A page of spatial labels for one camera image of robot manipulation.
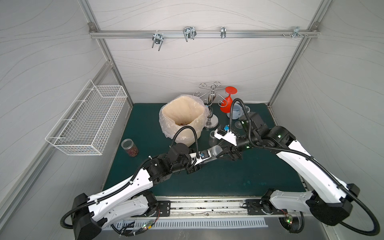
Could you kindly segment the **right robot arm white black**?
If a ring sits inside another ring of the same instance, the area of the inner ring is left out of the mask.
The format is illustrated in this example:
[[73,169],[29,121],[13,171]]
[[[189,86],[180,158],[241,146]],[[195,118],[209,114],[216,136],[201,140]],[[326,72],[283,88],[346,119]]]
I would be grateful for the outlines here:
[[[242,153],[251,149],[268,150],[290,165],[313,188],[308,192],[283,192],[269,189],[255,204],[264,214],[271,215],[276,210],[297,211],[301,215],[311,213],[317,220],[328,226],[338,224],[365,236],[380,233],[380,223],[373,212],[358,198],[360,189],[355,184],[339,180],[304,149],[296,137],[282,126],[269,128],[259,114],[245,112],[240,117],[245,135],[240,136],[233,129],[233,118],[229,124],[219,126],[215,137],[230,143],[220,156],[227,155],[235,161]],[[352,212],[355,202],[373,222],[370,231],[360,230],[344,222]]]

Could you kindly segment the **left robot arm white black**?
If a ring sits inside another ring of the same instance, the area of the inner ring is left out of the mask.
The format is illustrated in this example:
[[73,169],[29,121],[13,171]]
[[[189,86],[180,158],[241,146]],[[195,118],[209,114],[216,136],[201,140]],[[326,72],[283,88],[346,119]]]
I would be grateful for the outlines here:
[[193,127],[180,128],[166,154],[149,157],[132,176],[105,191],[76,196],[72,209],[62,216],[60,226],[73,230],[77,240],[92,240],[104,228],[113,227],[125,218],[154,214],[159,203],[150,189],[168,180],[173,173],[190,172],[202,160],[200,150],[192,154],[185,144],[175,143],[184,130],[192,131],[195,141],[198,140]]

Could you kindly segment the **clear wine glass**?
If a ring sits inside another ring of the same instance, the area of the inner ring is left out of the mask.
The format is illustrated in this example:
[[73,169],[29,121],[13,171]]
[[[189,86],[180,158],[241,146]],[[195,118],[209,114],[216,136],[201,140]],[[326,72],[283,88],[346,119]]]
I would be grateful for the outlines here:
[[[250,107],[246,106],[246,112],[249,113],[250,111],[251,111]],[[235,127],[237,129],[242,129],[243,128],[242,123],[240,121],[235,122]]]

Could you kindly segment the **chrome glass holder stand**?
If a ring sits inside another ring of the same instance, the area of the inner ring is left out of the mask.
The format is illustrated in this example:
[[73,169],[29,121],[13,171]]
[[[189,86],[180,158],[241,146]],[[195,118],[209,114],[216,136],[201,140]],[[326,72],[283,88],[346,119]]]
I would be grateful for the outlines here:
[[225,88],[221,88],[220,82],[213,82],[210,86],[207,83],[200,83],[199,88],[208,90],[208,92],[205,94],[202,94],[201,92],[195,92],[193,96],[202,99],[205,102],[205,106],[208,107],[209,114],[205,123],[205,129],[210,130],[215,128],[219,123],[218,117],[214,114],[213,105],[217,96],[221,98],[218,102],[218,105],[222,100],[224,100],[224,97],[220,95],[218,91],[224,90]]

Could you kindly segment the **red plastic wine glass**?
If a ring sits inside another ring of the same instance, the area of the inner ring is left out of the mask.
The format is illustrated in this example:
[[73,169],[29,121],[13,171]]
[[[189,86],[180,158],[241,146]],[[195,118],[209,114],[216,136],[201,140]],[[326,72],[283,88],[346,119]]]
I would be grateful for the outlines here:
[[232,95],[235,95],[238,92],[238,90],[235,87],[228,86],[225,88],[225,92],[228,94],[228,96],[219,103],[219,106],[220,106],[220,110],[223,113],[227,114],[231,110],[231,105],[233,102]]

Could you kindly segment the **cream trash bin with bag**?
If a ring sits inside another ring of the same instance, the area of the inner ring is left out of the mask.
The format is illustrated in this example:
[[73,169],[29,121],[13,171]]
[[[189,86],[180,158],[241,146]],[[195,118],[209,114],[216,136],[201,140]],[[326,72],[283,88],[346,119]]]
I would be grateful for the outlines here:
[[197,137],[201,136],[209,115],[204,102],[192,95],[180,95],[162,106],[159,112],[159,123],[165,137],[172,139],[183,126],[195,129]]

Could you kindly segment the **white vent strip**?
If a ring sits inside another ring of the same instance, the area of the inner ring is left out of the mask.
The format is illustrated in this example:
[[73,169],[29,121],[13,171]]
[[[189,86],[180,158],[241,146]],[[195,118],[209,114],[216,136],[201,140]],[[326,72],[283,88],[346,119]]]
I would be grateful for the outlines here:
[[160,219],[155,230],[268,228],[265,218]]

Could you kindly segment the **metal hook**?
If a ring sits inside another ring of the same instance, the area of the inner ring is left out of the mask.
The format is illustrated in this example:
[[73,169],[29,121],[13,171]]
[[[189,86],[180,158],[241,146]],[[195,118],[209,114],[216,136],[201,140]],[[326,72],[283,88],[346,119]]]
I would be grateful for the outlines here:
[[225,39],[227,34],[226,27],[221,27],[221,39]]
[[153,34],[152,40],[153,40],[152,48],[154,48],[155,45],[158,45],[158,51],[160,51],[162,44],[164,42],[163,35],[161,35],[159,33],[155,33],[155,34]]
[[196,28],[193,26],[184,28],[183,35],[186,42],[188,42],[189,39],[194,40],[197,35]]

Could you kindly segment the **metal hook right end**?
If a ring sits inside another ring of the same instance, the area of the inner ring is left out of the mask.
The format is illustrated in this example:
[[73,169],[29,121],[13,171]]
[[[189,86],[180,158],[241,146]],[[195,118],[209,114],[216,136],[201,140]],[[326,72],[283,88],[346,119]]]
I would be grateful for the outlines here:
[[284,38],[291,38],[291,39],[295,39],[295,38],[298,38],[298,39],[304,39],[304,38],[308,38],[309,37],[309,35],[308,34],[302,34],[301,32],[300,32],[300,28],[299,27],[296,27],[293,31],[292,31],[292,33],[290,33],[290,34],[282,34],[282,36],[284,37]]

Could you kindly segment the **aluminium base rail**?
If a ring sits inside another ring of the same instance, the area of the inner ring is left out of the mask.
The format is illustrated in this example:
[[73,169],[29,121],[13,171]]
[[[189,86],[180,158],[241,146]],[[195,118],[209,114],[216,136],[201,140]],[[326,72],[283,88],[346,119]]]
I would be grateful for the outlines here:
[[158,201],[170,201],[169,219],[187,218],[250,218],[246,200],[259,197],[196,197],[157,196]]

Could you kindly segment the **aluminium top rail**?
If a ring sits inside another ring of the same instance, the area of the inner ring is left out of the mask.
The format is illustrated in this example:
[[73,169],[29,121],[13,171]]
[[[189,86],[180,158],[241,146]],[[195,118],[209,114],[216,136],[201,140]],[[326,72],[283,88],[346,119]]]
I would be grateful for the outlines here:
[[[282,34],[290,34],[293,30],[229,30],[227,29],[225,39],[251,39],[251,38],[284,38]],[[196,30],[195,39],[221,39],[219,30]],[[318,37],[320,31],[300,30],[302,34],[308,34],[309,38]],[[182,30],[165,31],[97,31],[90,33],[93,39],[152,39],[153,34],[159,33],[164,39],[183,39]]]

